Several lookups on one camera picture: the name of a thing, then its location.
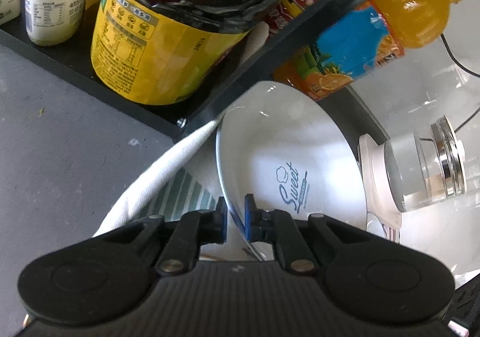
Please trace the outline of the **white Sweet print deep plate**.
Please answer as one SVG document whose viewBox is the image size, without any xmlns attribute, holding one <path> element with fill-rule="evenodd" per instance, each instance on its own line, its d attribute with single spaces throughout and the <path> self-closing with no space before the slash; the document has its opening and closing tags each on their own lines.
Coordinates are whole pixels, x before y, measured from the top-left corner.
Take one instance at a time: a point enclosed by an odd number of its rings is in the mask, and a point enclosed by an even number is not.
<svg viewBox="0 0 480 337">
<path fill-rule="evenodd" d="M 294 88 L 262 81 L 224 112 L 216 132 L 220 187 L 241 235 L 244 198 L 305 220 L 324 213 L 367 227 L 364 184 L 347 139 L 330 116 Z"/>
</svg>

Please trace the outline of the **patterned fringed table mat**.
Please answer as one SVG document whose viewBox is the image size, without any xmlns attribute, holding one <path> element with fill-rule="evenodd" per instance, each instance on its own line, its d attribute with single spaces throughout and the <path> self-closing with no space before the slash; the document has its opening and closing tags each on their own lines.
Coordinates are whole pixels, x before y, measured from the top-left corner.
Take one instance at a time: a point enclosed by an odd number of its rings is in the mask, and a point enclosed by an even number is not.
<svg viewBox="0 0 480 337">
<path fill-rule="evenodd" d="M 168 221 L 193 210 L 211 210 L 223 196 L 216 166 L 216 132 L 210 122 L 175 144 L 151 164 L 120 196 L 96 235 L 134 219 L 162 215 Z"/>
</svg>

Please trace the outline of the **beige kettle base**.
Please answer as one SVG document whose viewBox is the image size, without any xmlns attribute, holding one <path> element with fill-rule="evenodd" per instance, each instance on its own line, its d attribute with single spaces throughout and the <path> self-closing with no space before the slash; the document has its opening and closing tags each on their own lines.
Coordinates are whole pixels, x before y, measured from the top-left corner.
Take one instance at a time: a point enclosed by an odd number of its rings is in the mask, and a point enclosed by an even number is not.
<svg viewBox="0 0 480 337">
<path fill-rule="evenodd" d="M 367 205 L 367 232 L 399 244 L 402 215 L 394 202 L 387 176 L 385 146 L 364 134 L 360 137 L 358 151 Z"/>
</svg>

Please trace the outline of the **black metal spice rack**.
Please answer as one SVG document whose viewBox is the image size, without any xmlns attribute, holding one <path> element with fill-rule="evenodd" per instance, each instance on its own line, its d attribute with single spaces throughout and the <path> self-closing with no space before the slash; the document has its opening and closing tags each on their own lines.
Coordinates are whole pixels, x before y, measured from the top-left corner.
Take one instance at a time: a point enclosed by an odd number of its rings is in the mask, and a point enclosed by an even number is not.
<svg viewBox="0 0 480 337">
<path fill-rule="evenodd" d="M 185 101 L 168 106 L 144 106 L 114 93 L 96 77 L 89 61 L 86 35 L 75 35 L 60 46 L 41 48 L 28 39 L 22 18 L 1 26 L 1 44 L 42 69 L 120 112 L 179 141 L 213 120 L 254 84 L 270 80 L 275 68 L 296 50 L 366 0 L 320 0 L 295 18 L 245 63 L 232 50 Z"/>
</svg>

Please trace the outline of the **large soy sauce bottle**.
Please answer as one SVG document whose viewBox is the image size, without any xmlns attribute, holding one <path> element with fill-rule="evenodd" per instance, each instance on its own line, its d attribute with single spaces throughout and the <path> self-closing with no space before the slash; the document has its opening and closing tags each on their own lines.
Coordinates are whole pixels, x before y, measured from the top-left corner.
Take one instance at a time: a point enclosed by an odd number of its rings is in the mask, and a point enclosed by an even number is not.
<svg viewBox="0 0 480 337">
<path fill-rule="evenodd" d="M 186 99 L 279 0 L 100 0 L 97 77 L 149 106 Z"/>
</svg>

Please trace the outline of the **orange juice bottle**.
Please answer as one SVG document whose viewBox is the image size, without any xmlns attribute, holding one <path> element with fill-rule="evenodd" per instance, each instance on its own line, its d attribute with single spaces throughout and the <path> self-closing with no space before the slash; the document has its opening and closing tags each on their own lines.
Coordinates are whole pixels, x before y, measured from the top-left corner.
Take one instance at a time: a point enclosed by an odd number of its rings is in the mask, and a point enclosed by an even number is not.
<svg viewBox="0 0 480 337">
<path fill-rule="evenodd" d="M 275 81 L 318 102 L 368 71 L 436 40 L 451 5 L 462 0 L 368 0 L 297 50 L 273 72 Z"/>
</svg>

